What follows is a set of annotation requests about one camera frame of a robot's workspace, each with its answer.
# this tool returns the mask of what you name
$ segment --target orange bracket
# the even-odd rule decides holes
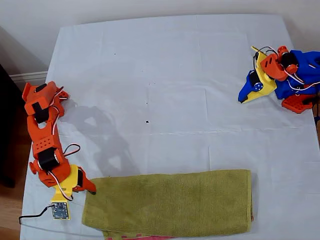
[[[282,107],[289,109],[297,114],[302,113],[306,109],[312,109],[313,103],[309,101],[304,104],[304,101],[307,99],[312,99],[316,95],[291,95],[282,101]]]

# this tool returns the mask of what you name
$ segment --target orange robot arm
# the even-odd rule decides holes
[[[24,87],[22,98],[25,101],[25,110],[28,114],[27,129],[32,140],[32,152],[34,161],[29,163],[33,174],[38,172],[39,179],[47,187],[57,184],[52,173],[60,183],[70,174],[70,165],[65,157],[60,143],[57,120],[65,114],[61,105],[63,100],[69,95],[63,91],[63,87],[58,88],[51,81],[40,86],[31,86],[27,83]],[[45,127],[40,128],[38,124],[45,123]],[[96,192],[96,186],[86,178],[86,174],[81,167],[78,167],[78,186],[73,190],[89,190]]]

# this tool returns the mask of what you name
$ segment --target white wall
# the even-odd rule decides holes
[[[319,11],[320,0],[0,0],[0,64],[46,71],[62,26],[185,14],[280,14],[296,49],[320,50]]]

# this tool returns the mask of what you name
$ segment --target wooden floor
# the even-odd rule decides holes
[[[12,133],[9,151],[12,153],[10,166],[15,172],[15,188],[7,188],[0,185],[0,239],[18,240],[20,225],[18,217],[22,211],[25,178],[28,165],[31,140],[27,132],[26,114],[23,109],[18,110],[15,122],[17,128]],[[320,122],[317,126],[318,140],[320,140]]]

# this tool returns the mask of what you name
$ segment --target blue and orange robot arm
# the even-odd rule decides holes
[[[247,103],[275,91],[278,99],[284,99],[282,106],[293,112],[312,108],[310,102],[315,102],[312,98],[320,90],[320,52],[289,52],[286,46],[280,46],[277,51],[269,46],[252,48],[256,51],[255,69],[249,71],[238,101]],[[264,48],[272,53],[262,52]]]

